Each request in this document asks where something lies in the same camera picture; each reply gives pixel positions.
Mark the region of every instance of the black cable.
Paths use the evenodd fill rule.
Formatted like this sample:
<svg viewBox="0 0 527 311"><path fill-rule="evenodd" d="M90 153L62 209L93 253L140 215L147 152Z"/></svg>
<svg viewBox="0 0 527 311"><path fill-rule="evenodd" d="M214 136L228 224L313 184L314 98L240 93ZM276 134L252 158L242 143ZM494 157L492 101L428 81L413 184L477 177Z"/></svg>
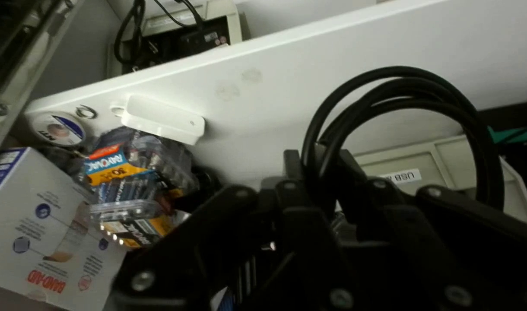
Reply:
<svg viewBox="0 0 527 311"><path fill-rule="evenodd" d="M508 134L508 136L504 136L503 139L497 141L497 145L499 145L499 146L508 145L513 138L518 138L518 136L522 136L522 134L525 134L525 133L527 133L527 126L517 129L515 133L511 133L511 134Z"/></svg>
<svg viewBox="0 0 527 311"><path fill-rule="evenodd" d="M159 6L161 6L161 10L173 20L173 22L176 22L178 25L181 25L181 27L192 27L193 24L183 24L183 22L180 22L178 18L174 18L174 15L159 1L159 0L154 0Z"/></svg>
<svg viewBox="0 0 527 311"><path fill-rule="evenodd" d="M176 0L176 1L181 1L181 3L185 3L185 5L188 6L188 10L193 13L193 18L195 18L197 27L202 29L204 24L205 24L205 20L199 15L199 12L197 12L195 6L192 5L192 1L190 1L190 0Z"/></svg>
<svg viewBox="0 0 527 311"><path fill-rule="evenodd" d="M447 101L456 100L453 93L440 88L437 82L430 82L421 77L385 81L378 88L370 89L361 100L358 100L358 105L354 103L349 105L339 117L335 117L333 122L321 134L318 143L326 143L345 122L345 119L349 119L349 114L352 110L356 108L363 110L382 98L394 98L394 96L430 98L430 100L447 100Z"/></svg>
<svg viewBox="0 0 527 311"><path fill-rule="evenodd" d="M129 12L126 13L126 17L117 31L117 36L116 36L116 41L112 46L114 56L124 65L135 65L135 63L147 60L147 50L143 46L143 37L142 37L143 15L145 15L145 0L135 0L135 3L131 5ZM123 43L124 31L131 18L135 20L131 48L129 48L131 56L124 58L121 55L121 43Z"/></svg>
<svg viewBox="0 0 527 311"><path fill-rule="evenodd" d="M459 93L454 86L451 86L440 76L435 76L428 70L421 70L421 69L416 69L416 67L404 67L404 65L382 67L382 69L368 70L368 72L359 74L359 76L345 81L344 84L340 84L335 91L332 91L325 98L325 101L314 112L314 115L309 122L309 127L306 131L306 136L304 136L304 141L302 141L302 150L301 150L301 160L306 167L314 165L313 146L314 146L314 143L318 139L318 134L321 131L321 126L325 124L332 108L344 96L347 96L352 89L356 89L363 84L368 84L371 81L383 79L383 77L425 77L425 79L435 81L439 84L446 84L451 89L451 93L458 98L456 101L463 101L463 105L466 105L468 110L475 110L475 107L465 98L463 93Z"/></svg>
<svg viewBox="0 0 527 311"><path fill-rule="evenodd" d="M356 103L349 105L320 136L320 129L330 110L352 89L385 77L385 81L368 91ZM302 145L302 164L307 171L309 183L325 183L326 174L335 164L337 153L347 138L361 122L387 108L413 107L411 101L421 103L421 108L432 108L459 120L468 136L477 171L477 198L484 203L503 207L503 171L496 155L496 146L484 122L477 117L475 107L446 79L415 67L383 67L356 76L339 86L316 110ZM325 145L321 160L316 160L314 145Z"/></svg>
<svg viewBox="0 0 527 311"><path fill-rule="evenodd" d="M349 136L349 133L361 126L363 122L385 114L385 112L392 112L392 110L399 110L399 108L427 108L427 110L435 110L440 112L444 115L449 115L451 119L458 120L466 136L468 136L468 143L473 153L473 162L475 162L475 171L477 171L477 200L492 205L496 209L503 209L503 174L501 174L501 167L499 167L499 158L496 153L484 153L485 150L485 143L487 141L487 133L480 131L478 126L475 124L475 119L456 108L454 105L444 105L442 101L434 101L434 100L415 100L415 98L396 98L396 100L387 100L370 110L364 112L358 112L352 115L352 119L349 119L349 122L345 124L344 131L337 133L332 141L326 145L325 155L321 158L321 165L320 165L320 174L321 174L321 181L325 181L325 174L328 172L328 169L332 167L335 155L340 146L344 145L345 138Z"/></svg>

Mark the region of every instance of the printed label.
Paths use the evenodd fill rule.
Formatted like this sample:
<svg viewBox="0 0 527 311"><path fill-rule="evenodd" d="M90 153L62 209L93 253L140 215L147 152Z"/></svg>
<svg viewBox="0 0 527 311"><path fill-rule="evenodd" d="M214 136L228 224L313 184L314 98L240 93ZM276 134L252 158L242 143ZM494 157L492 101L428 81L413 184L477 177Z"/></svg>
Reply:
<svg viewBox="0 0 527 311"><path fill-rule="evenodd" d="M128 248L140 248L142 247L142 243L138 243L135 238L123 238L123 241L124 241L124 247L128 247Z"/></svg>
<svg viewBox="0 0 527 311"><path fill-rule="evenodd" d="M143 231L140 231L133 222L126 222L124 228L142 243L148 245L150 240L145 236Z"/></svg>
<svg viewBox="0 0 527 311"><path fill-rule="evenodd" d="M128 229L121 224L121 221L107 221L107 222L102 222L102 226L104 226L104 229L114 231L114 233L124 233L124 231L128 231Z"/></svg>
<svg viewBox="0 0 527 311"><path fill-rule="evenodd" d="M95 257L95 255L88 255L86 262L85 262L85 272L90 276L97 276L104 267L104 260Z"/></svg>
<svg viewBox="0 0 527 311"><path fill-rule="evenodd" d="M41 240L45 234L45 228L29 217L21 219L15 229L34 240Z"/></svg>
<svg viewBox="0 0 527 311"><path fill-rule="evenodd" d="M415 183L421 179L420 169L406 169L406 171L396 171L389 174L380 174L380 177L387 177L396 184L402 183Z"/></svg>
<svg viewBox="0 0 527 311"><path fill-rule="evenodd" d="M148 234L157 234L157 231L145 219L136 219L136 224Z"/></svg>
<svg viewBox="0 0 527 311"><path fill-rule="evenodd" d="M43 272L43 271L40 271L40 269L31 269L31 271L28 272L26 279L28 279L29 283L34 283L34 285L38 285L38 286L43 286L43 288L47 288L47 290L50 290L50 291L57 291L57 293L62 293L62 290L64 290L66 285L67 285L64 279L60 279L60 278L57 278L57 276L52 276L52 274L47 274L47 272Z"/></svg>
<svg viewBox="0 0 527 311"><path fill-rule="evenodd" d="M100 171L100 169L107 169L107 167L112 167L112 165L117 165L117 164L123 164L126 158L123 153L116 153L116 155L110 155L110 157L104 157L104 158L98 158L98 160L91 160L91 162L86 162L88 165L88 174L90 172L95 172L95 171Z"/></svg>
<svg viewBox="0 0 527 311"><path fill-rule="evenodd" d="M166 214L148 219L148 222L157 229L159 236L164 236L173 229L171 219Z"/></svg>

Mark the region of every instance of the black power cord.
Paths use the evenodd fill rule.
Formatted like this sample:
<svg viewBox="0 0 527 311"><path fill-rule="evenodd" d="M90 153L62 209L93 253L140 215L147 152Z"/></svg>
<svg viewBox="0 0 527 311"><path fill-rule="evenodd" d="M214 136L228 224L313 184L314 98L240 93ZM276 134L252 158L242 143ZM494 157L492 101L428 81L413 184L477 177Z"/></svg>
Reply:
<svg viewBox="0 0 527 311"><path fill-rule="evenodd" d="M380 79L390 81L378 84L349 105L318 138L326 115L345 95ZM468 136L475 158L477 200L503 209L504 183L499 157L487 127L477 117L475 107L446 79L415 67L370 70L349 79L330 93L313 115L302 145L302 164L309 183L318 188L325 184L328 172L339 158L340 146L351 131L375 115L399 108L435 110L458 120ZM316 145L325 146L321 158L316 158Z"/></svg>
<svg viewBox="0 0 527 311"><path fill-rule="evenodd" d="M138 65L150 58L150 51L142 36L143 15L145 15L145 0L135 0L135 3L131 5L129 12L126 13L126 17L117 31L117 36L116 36L116 41L112 46L114 56L124 65ZM129 44L129 58L126 58L121 53L121 44L123 44L124 31L131 20L135 22L135 29L133 29L133 37L131 37L131 44Z"/></svg>
<svg viewBox="0 0 527 311"><path fill-rule="evenodd" d="M193 18L195 18L197 27L202 29L205 20L199 15L199 12L197 12L195 6L192 5L192 1L190 1L190 0L176 0L176 1L178 1L178 3L185 3L185 5L188 6L188 10L193 13Z"/></svg>
<svg viewBox="0 0 527 311"><path fill-rule="evenodd" d="M192 27L190 24L183 24L183 22L180 22L178 18L174 18L174 15L159 1L159 0L154 0L159 6L161 6L161 10L173 20L173 22L176 22L180 27Z"/></svg>

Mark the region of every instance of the white box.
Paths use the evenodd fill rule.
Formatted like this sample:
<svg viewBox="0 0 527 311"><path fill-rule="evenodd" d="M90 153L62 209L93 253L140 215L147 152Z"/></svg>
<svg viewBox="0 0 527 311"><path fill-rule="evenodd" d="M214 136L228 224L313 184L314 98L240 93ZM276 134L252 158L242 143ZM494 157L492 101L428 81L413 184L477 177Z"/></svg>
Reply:
<svg viewBox="0 0 527 311"><path fill-rule="evenodd" d="M124 248L90 228L93 196L33 148L0 152L0 286L102 309Z"/></svg>

